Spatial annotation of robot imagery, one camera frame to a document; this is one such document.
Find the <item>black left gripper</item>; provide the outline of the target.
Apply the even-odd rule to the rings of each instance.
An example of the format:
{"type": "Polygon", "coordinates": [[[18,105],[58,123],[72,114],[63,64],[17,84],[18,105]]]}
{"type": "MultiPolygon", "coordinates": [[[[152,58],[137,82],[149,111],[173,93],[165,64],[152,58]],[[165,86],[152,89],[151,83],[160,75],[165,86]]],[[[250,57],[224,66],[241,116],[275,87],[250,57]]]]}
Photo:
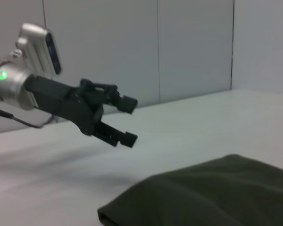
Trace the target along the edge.
{"type": "Polygon", "coordinates": [[[138,100],[121,96],[116,85],[93,83],[82,79],[79,87],[71,87],[44,77],[31,77],[25,82],[26,91],[33,94],[35,108],[74,123],[87,136],[115,147],[118,143],[132,148],[138,136],[121,132],[103,122],[103,105],[132,114],[138,100]]]}

